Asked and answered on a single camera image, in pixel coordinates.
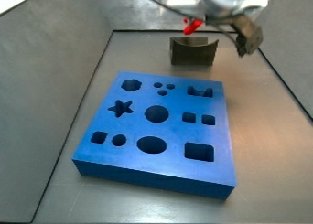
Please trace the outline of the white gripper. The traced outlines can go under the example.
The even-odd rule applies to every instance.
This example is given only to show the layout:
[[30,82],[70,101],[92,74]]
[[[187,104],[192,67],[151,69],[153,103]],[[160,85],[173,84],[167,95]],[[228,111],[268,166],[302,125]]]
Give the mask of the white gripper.
[[228,0],[159,0],[159,2],[198,19],[223,19],[228,16]]

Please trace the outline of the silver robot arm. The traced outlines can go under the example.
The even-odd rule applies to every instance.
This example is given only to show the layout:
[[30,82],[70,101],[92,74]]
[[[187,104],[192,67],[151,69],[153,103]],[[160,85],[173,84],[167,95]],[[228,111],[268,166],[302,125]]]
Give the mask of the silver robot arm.
[[220,20],[244,14],[254,16],[270,0],[157,0],[171,10],[199,20]]

